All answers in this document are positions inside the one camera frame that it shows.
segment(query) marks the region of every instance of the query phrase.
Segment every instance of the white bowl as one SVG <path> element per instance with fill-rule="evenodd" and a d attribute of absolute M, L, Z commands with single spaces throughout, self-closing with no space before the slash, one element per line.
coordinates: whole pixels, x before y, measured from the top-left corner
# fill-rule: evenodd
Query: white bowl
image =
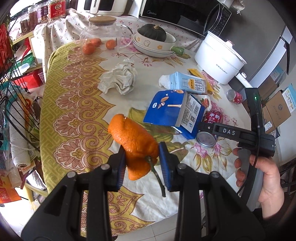
<path fill-rule="evenodd" d="M 147 51 L 151 51 L 151 52 L 155 52 L 155 53 L 163 53 L 163 54 L 174 53 L 174 51 L 160 51 L 160 50 L 154 50 L 154 49 L 147 48 L 136 41 L 136 36 L 133 37 L 133 43 L 134 43 L 134 45 L 138 45 L 140 48 L 143 48 L 143 49 L 146 49 Z"/>
<path fill-rule="evenodd" d="M 142 46 L 148 47 L 153 50 L 170 51 L 170 49 L 176 45 L 176 39 L 173 35 L 167 33 L 167 38 L 164 42 L 147 38 L 137 31 L 135 34 L 136 41 Z"/>
<path fill-rule="evenodd" d="M 156 52 L 152 52 L 151 50 L 144 49 L 143 47 L 141 47 L 141 45 L 136 44 L 134 40 L 133 40 L 133 44 L 138 51 L 151 57 L 166 58 L 173 55 L 173 53 L 169 53 L 169 54 L 156 53 Z"/>

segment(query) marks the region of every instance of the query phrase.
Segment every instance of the stacked plates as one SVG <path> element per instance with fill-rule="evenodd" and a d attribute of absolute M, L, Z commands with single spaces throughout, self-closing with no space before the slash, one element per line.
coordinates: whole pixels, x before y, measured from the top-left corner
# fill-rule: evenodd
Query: stacked plates
<path fill-rule="evenodd" d="M 139 44 L 136 41 L 136 34 L 133 37 L 133 44 L 135 46 L 135 48 L 140 51 L 143 54 L 146 54 L 148 56 L 152 56 L 152 57 L 156 57 L 156 58 L 166 58 L 166 57 L 170 57 L 173 55 L 174 51 L 161 51 L 161 50 L 154 50 L 154 49 L 150 49 L 146 46 L 143 46 L 141 44 Z"/>

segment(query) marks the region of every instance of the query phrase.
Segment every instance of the blue carton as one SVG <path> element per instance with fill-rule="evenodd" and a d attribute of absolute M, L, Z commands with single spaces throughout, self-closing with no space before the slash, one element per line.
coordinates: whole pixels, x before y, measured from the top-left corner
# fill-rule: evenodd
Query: blue carton
<path fill-rule="evenodd" d="M 159 91 L 154 96 L 143 122 L 172 126 L 186 139 L 195 139 L 205 107 L 185 90 Z"/>

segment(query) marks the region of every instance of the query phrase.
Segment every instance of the human hand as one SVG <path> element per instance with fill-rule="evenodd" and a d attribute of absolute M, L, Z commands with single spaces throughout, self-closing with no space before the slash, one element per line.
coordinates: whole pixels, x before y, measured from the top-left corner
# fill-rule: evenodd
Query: human hand
<path fill-rule="evenodd" d="M 238 155 L 237 151 L 240 148 L 235 148 L 232 152 L 234 155 Z M 254 165 L 255 156 L 250 156 L 250 164 Z M 240 168 L 242 162 L 239 158 L 234 161 L 234 167 Z M 256 168 L 264 172 L 263 186 L 260 192 L 258 202 L 261 203 L 263 218 L 269 218 L 276 214 L 284 203 L 284 192 L 280 184 L 279 170 L 272 160 L 272 158 L 258 157 L 256 162 Z M 237 170 L 236 173 L 237 186 L 241 187 L 246 179 L 246 174 L 241 170 Z"/>

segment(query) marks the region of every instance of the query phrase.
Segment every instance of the finger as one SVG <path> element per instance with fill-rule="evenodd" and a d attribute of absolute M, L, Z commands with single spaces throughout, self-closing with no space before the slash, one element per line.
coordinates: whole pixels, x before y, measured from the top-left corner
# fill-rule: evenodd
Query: finger
<path fill-rule="evenodd" d="M 240 188 L 242 185 L 244 184 L 244 182 L 237 180 L 236 185 Z"/>
<path fill-rule="evenodd" d="M 254 165 L 255 156 L 250 156 L 250 163 Z M 259 168 L 262 172 L 266 173 L 267 175 L 273 175 L 278 172 L 278 168 L 276 164 L 272 161 L 272 159 L 268 159 L 266 157 L 258 157 L 256 162 L 256 168 Z"/>
<path fill-rule="evenodd" d="M 235 155 L 235 156 L 238 156 L 238 154 L 237 154 L 237 151 L 239 151 L 241 148 L 234 148 L 233 150 L 232 150 L 232 153 Z"/>
<path fill-rule="evenodd" d="M 240 168 L 242 166 L 242 161 L 239 158 L 236 158 L 234 161 L 234 167 Z"/>
<path fill-rule="evenodd" d="M 246 174 L 241 169 L 239 169 L 239 170 L 237 170 L 235 177 L 239 181 L 244 181 L 246 179 Z"/>

